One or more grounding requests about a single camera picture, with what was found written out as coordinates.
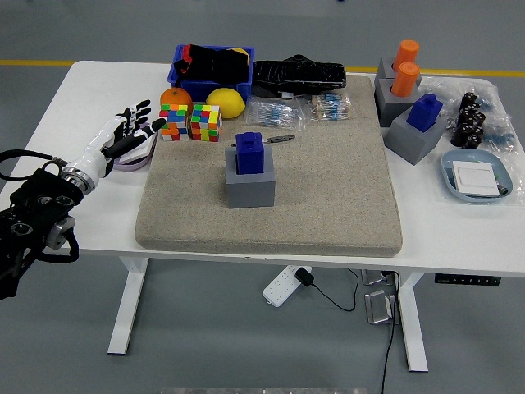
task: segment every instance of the gray cube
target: gray cube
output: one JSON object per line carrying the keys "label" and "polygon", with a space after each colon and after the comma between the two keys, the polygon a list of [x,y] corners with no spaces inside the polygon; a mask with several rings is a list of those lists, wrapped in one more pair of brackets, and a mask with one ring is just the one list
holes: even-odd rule
{"label": "gray cube", "polygon": [[[382,57],[379,61],[379,67],[377,68],[376,78],[374,79],[374,87],[377,87],[379,80],[393,80],[397,76],[397,72],[394,71],[392,65],[394,64],[395,57]],[[416,79],[416,86],[419,87],[421,84],[421,74]]]}
{"label": "gray cube", "polygon": [[407,123],[411,110],[407,109],[394,119],[385,137],[385,146],[415,166],[436,147],[445,131],[446,121],[438,117],[436,123],[423,133]]}
{"label": "gray cube", "polygon": [[226,148],[226,193],[228,208],[273,207],[276,199],[276,172],[272,147],[264,147],[264,173],[237,174],[236,148]]}
{"label": "gray cube", "polygon": [[394,80],[379,80],[374,97],[376,99],[379,126],[390,127],[392,121],[401,115],[418,100],[421,95],[418,87],[414,86],[408,97],[394,96],[390,91]]}

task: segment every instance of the blue plate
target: blue plate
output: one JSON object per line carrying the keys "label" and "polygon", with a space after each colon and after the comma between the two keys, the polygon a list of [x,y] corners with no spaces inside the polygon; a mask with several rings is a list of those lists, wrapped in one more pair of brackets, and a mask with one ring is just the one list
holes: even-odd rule
{"label": "blue plate", "polygon": [[[454,182],[454,170],[452,169],[452,162],[483,162],[492,164],[492,170],[494,171],[495,179],[500,184],[500,186],[503,186],[505,189],[507,189],[507,193],[497,197],[475,197],[459,193],[456,190],[456,184]],[[458,149],[445,153],[441,159],[441,173],[445,178],[446,186],[449,188],[450,192],[459,199],[469,203],[487,204],[504,199],[512,193],[513,184],[507,169],[495,155],[487,152],[486,150]]]}

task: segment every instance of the white power strip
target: white power strip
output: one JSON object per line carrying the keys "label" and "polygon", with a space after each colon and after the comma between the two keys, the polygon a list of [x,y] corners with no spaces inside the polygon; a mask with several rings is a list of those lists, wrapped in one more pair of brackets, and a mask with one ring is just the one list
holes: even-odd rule
{"label": "white power strip", "polygon": [[[309,273],[312,272],[312,267],[302,267]],[[301,282],[295,277],[295,271],[299,268],[301,268],[300,265],[289,265],[262,291],[262,295],[268,304],[277,308],[280,307],[299,287]]]}

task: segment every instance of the blue plastic basket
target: blue plastic basket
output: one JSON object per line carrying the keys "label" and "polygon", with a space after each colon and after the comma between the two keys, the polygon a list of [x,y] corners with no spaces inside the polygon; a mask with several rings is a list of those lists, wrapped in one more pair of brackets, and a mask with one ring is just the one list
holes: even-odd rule
{"label": "blue plastic basket", "polygon": [[[182,49],[184,46],[185,44],[177,45],[175,56],[173,57],[173,62],[171,63],[170,73],[167,76],[167,81],[171,84],[171,86],[175,86],[177,78],[179,77],[175,70],[175,67],[173,66],[173,63],[179,61],[182,58]],[[237,90],[237,92],[239,92],[240,94],[240,97],[242,97],[244,102],[246,102],[246,100],[248,99],[248,96],[250,95],[252,91],[253,60],[255,58],[255,49],[251,47],[213,47],[213,46],[207,46],[207,45],[202,45],[202,46],[205,48],[211,48],[215,50],[228,49],[228,48],[244,49],[249,55],[248,81],[242,84],[237,84],[237,85],[222,85],[222,84],[218,84],[217,82],[213,82],[211,80],[182,80],[180,87],[186,90],[195,102],[206,101],[206,98],[208,97],[208,95],[213,90],[219,89],[219,88],[230,88],[233,90]]]}

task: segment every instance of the lemon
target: lemon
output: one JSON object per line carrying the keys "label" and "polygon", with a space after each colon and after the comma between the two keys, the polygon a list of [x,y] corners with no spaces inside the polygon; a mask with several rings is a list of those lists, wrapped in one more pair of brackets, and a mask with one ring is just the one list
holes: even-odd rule
{"label": "lemon", "polygon": [[246,49],[242,49],[242,48],[230,48],[228,49],[229,51],[236,51],[236,52],[240,52],[240,53],[244,53],[246,55],[246,57],[248,58],[248,61],[246,62],[246,64],[249,65],[249,55],[248,55],[248,52],[246,52]]}
{"label": "lemon", "polygon": [[246,105],[237,90],[230,88],[219,88],[213,90],[208,98],[207,105],[218,105],[221,108],[224,119],[233,119],[243,113]]}

